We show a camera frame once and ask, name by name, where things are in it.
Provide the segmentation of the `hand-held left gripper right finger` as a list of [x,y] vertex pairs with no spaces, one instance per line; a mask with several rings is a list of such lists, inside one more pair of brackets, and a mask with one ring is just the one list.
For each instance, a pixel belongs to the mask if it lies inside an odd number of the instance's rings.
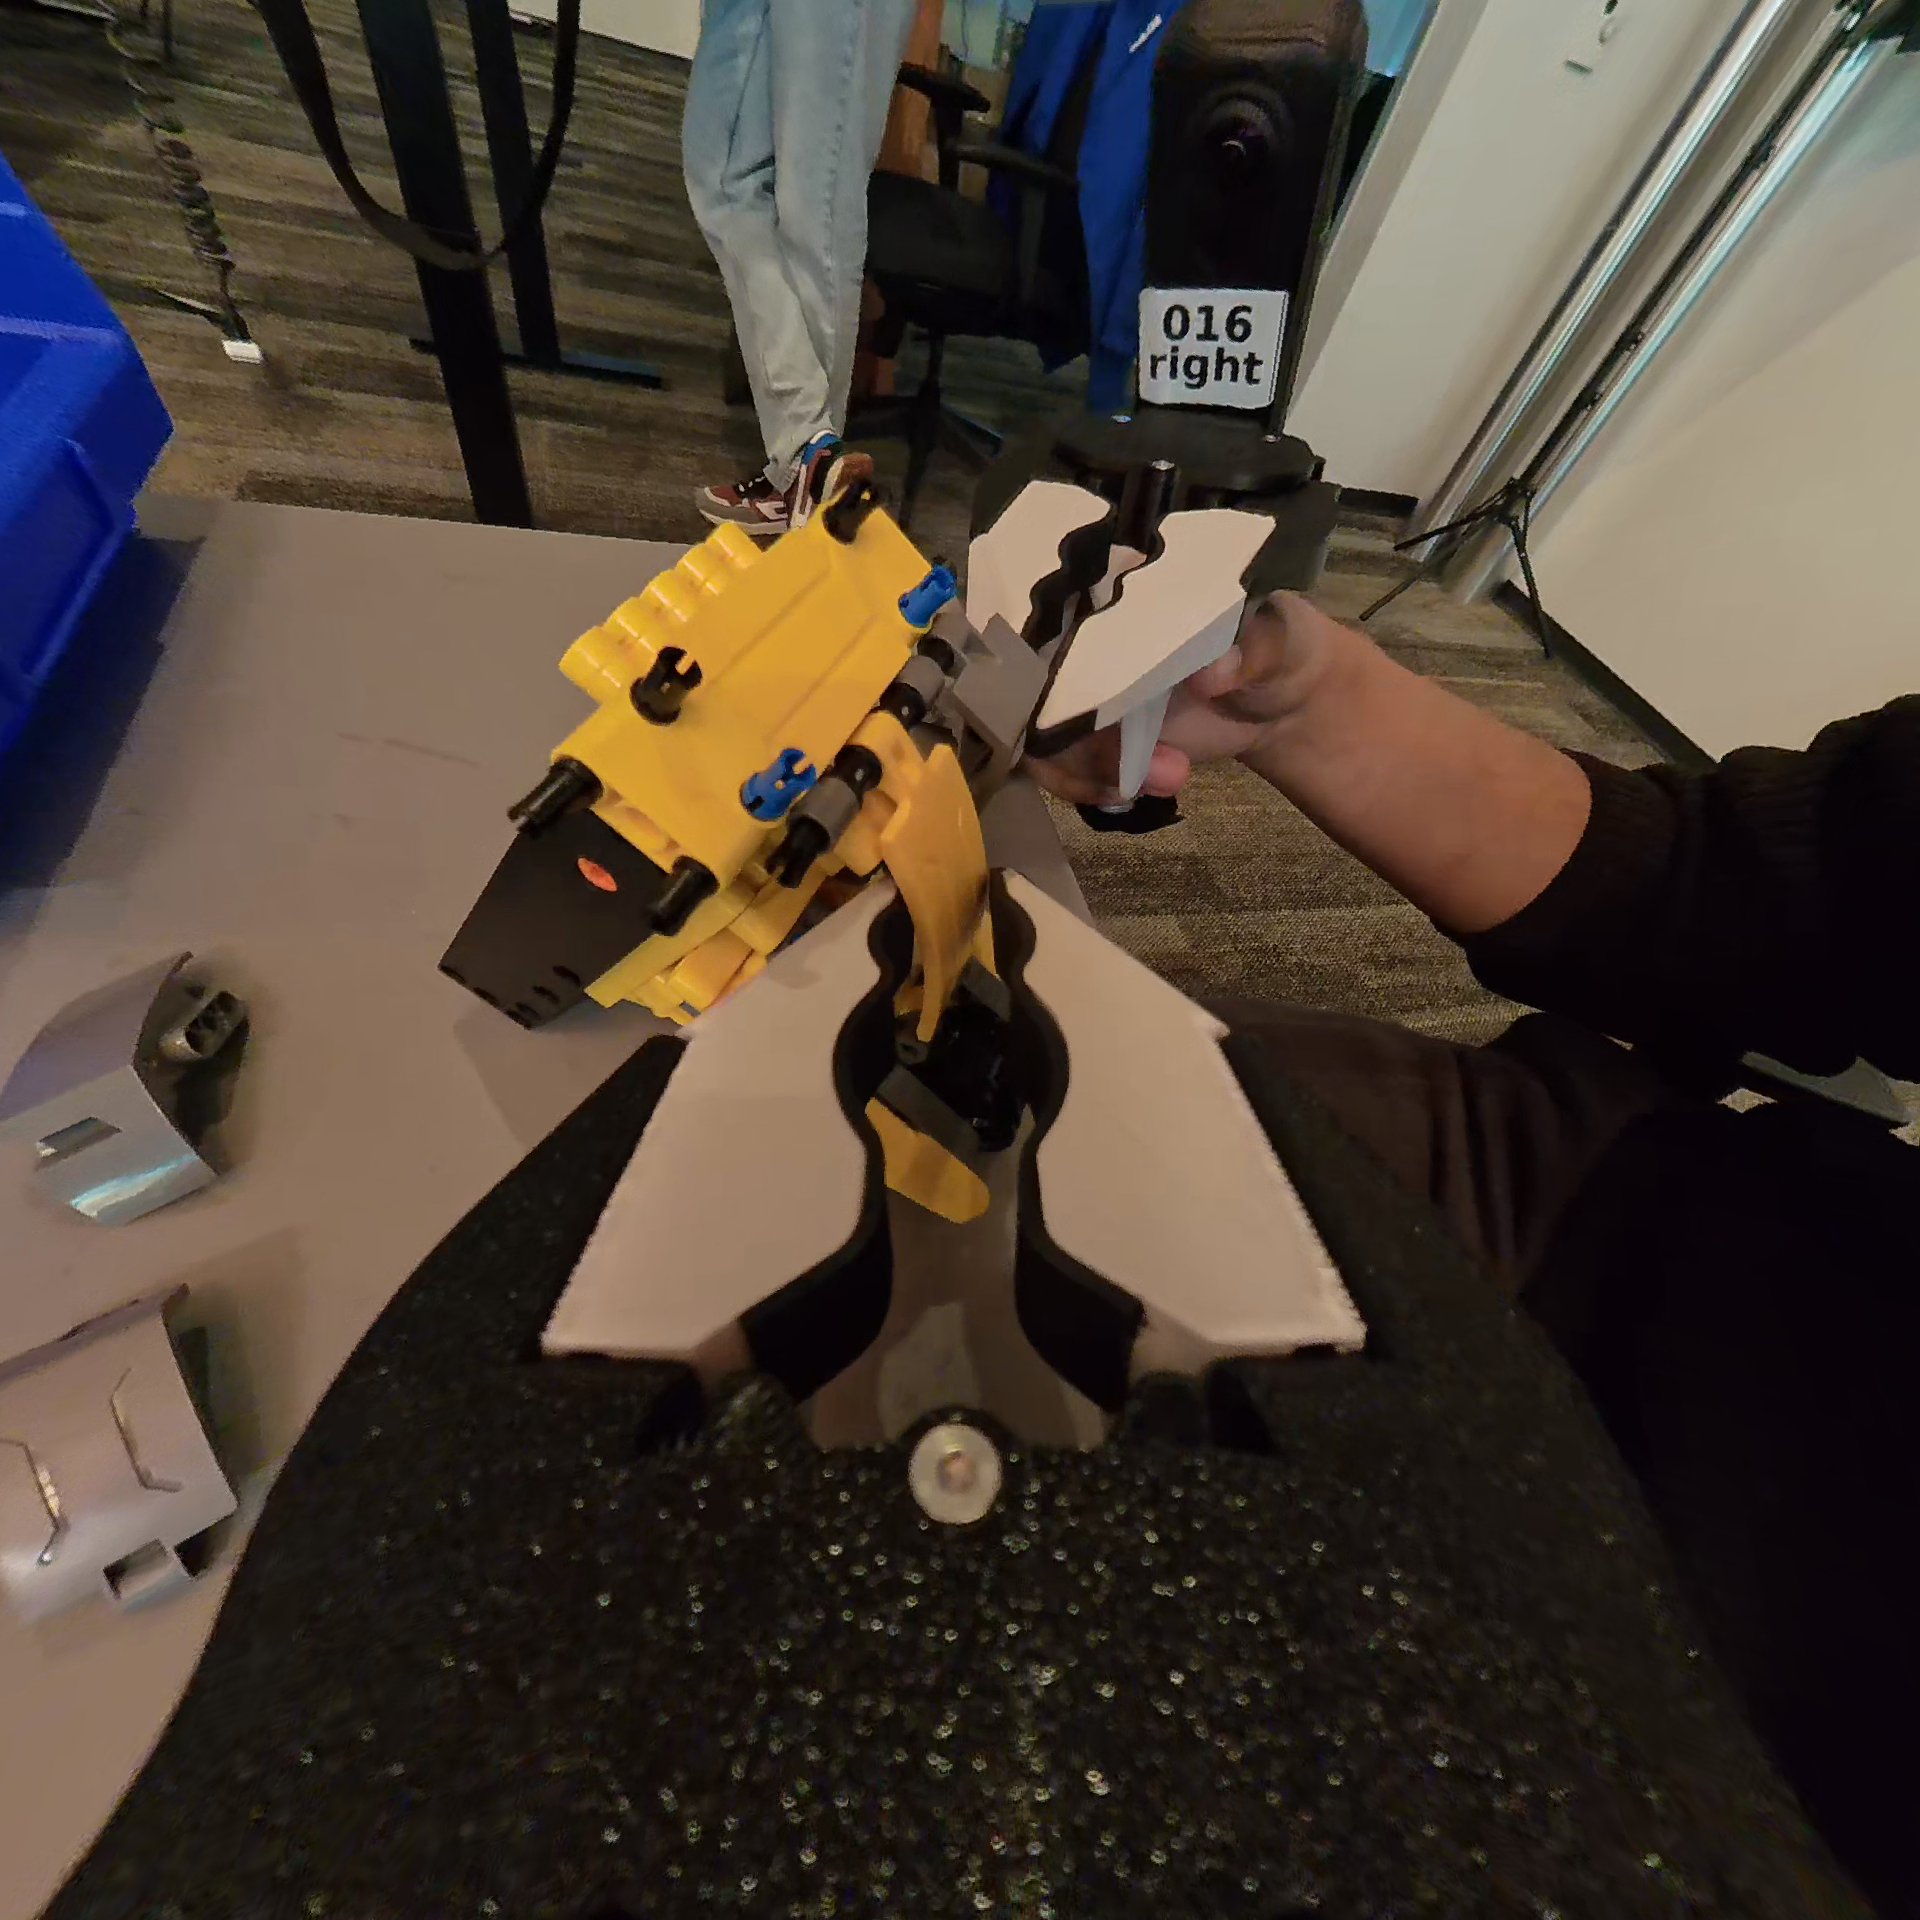
[[1014,1313],[1097,1406],[1366,1325],[1236,1074],[1230,1030],[1032,884],[993,886],[1016,1149]]

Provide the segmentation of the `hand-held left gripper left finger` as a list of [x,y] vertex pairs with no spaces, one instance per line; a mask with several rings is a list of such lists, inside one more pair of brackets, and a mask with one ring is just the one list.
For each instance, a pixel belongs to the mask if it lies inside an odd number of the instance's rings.
[[792,1402],[877,1337],[893,1259],[867,1099],[891,1057],[896,900],[854,900],[643,1053],[668,1077],[542,1355],[753,1369]]

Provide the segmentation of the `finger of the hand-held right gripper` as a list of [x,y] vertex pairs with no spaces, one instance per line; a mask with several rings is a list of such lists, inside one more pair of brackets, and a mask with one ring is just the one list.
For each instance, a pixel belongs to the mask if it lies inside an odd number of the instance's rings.
[[1256,561],[1276,521],[1259,513],[1172,513],[1156,550],[1125,572],[1103,608],[1060,643],[1029,728],[1029,760],[1054,761],[1078,739],[1116,730],[1116,786],[1136,801],[1174,688],[1236,641]]
[[1134,681],[1155,664],[1140,610],[1119,579],[1147,550],[1117,528],[1117,508],[1067,483],[1029,483],[969,549],[965,676],[1031,675],[1081,641],[1083,681]]

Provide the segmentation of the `yellow brick model vehicle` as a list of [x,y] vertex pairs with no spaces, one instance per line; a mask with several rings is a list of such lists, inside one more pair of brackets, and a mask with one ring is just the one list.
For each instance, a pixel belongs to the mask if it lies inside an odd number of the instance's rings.
[[631,1004],[673,1027],[854,900],[896,900],[893,1040],[863,1117],[881,1190],[947,1228],[1023,1131],[993,886],[1032,880],[992,813],[1047,666],[965,676],[967,597],[863,484],[759,549],[716,533],[571,643],[585,700],[510,808],[438,958],[532,1033]]

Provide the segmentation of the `grey panel with engraved lines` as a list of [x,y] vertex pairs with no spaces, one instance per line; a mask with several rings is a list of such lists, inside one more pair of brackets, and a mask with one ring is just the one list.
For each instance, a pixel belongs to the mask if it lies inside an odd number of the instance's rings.
[[188,1288],[157,1288],[1,1366],[1,1586],[44,1624],[191,1585],[238,1510]]

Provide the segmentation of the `person's right forearm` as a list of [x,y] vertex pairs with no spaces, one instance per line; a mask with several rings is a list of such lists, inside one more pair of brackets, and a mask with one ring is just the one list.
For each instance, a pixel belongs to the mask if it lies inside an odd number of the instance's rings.
[[1918,1073],[1918,702],[1628,770],[1379,654],[1339,834],[1477,978],[1675,1059]]

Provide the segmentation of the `person's right hand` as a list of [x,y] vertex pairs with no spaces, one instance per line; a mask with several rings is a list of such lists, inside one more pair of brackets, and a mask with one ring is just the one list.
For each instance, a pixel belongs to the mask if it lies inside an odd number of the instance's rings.
[[1174,798],[1198,766],[1247,764],[1303,712],[1317,681],[1349,649],[1347,633],[1297,592],[1270,592],[1247,606],[1236,641],[1165,697],[1147,737],[1139,788],[1123,780],[1123,728],[1078,739],[1052,760],[1029,761],[1031,778],[1076,808],[1117,810]]

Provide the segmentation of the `blue jacket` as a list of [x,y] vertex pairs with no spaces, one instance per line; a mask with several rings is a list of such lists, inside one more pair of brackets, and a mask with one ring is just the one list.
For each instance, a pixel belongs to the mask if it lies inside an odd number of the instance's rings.
[[1145,261],[1155,73],[1179,3],[1036,5],[1013,59],[998,141],[1043,157],[1067,110],[1087,265],[1087,402],[1131,397]]

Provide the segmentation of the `black office chair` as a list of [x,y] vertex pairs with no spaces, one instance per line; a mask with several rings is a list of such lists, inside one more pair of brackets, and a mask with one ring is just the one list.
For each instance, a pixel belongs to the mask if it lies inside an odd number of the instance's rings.
[[990,106],[969,83],[923,65],[900,65],[899,83],[931,106],[939,177],[871,181],[867,269],[879,300],[871,348],[893,356],[915,329],[925,338],[927,364],[911,393],[852,402],[846,440],[905,443],[896,521],[910,530],[937,446],[951,446],[973,468],[992,464],[1001,446],[1001,432],[943,400],[951,338],[1025,342],[1052,364],[1089,353],[1076,161],[1093,66],[1070,85],[1038,155],[969,134],[969,113]]

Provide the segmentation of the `black tripod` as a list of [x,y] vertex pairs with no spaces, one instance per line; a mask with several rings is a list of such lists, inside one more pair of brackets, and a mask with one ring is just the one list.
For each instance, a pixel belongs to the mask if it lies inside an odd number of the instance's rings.
[[1360,625],[1415,586],[1470,602],[1515,563],[1531,632],[1550,649],[1528,553],[1537,510],[1857,85],[1912,51],[1915,3],[1734,10],[1465,449],[1396,542],[1417,568],[1358,612]]

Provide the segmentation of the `person's black clothed body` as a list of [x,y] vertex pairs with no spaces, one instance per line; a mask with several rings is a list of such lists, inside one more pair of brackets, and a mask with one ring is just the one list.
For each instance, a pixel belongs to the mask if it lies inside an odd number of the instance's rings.
[[1544,1330],[1767,1750],[1867,1901],[1915,1916],[1915,1147],[1817,1098],[1732,1110],[1557,1014],[1470,1046],[1212,1012]]

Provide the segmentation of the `grey curved panel with slot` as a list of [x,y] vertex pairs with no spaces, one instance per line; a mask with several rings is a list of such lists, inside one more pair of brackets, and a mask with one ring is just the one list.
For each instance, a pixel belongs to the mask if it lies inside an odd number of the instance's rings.
[[52,1203],[121,1228],[214,1187],[248,1004],[181,950],[54,1012],[1,1092],[7,1140]]

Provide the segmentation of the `blue plastic bin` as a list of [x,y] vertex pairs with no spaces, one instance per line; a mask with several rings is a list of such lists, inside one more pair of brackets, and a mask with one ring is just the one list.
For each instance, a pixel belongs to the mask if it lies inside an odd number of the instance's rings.
[[174,422],[128,329],[1,169],[1,752],[31,730]]

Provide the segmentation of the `black desk leg frame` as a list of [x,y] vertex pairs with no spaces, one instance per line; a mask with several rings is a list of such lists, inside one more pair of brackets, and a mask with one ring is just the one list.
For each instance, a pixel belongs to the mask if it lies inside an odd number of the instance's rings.
[[[400,211],[443,245],[479,249],[483,229],[467,179],[441,30],[427,3],[358,3],[375,96],[396,165]],[[534,131],[520,77],[512,8],[457,5],[470,49],[486,166],[499,213],[512,213],[534,181]],[[532,526],[510,372],[534,370],[659,392],[660,369],[631,356],[566,353],[559,338],[544,226],[531,221],[505,252],[512,329],[501,332],[488,275],[416,265],[427,353],[441,372],[483,524]]]

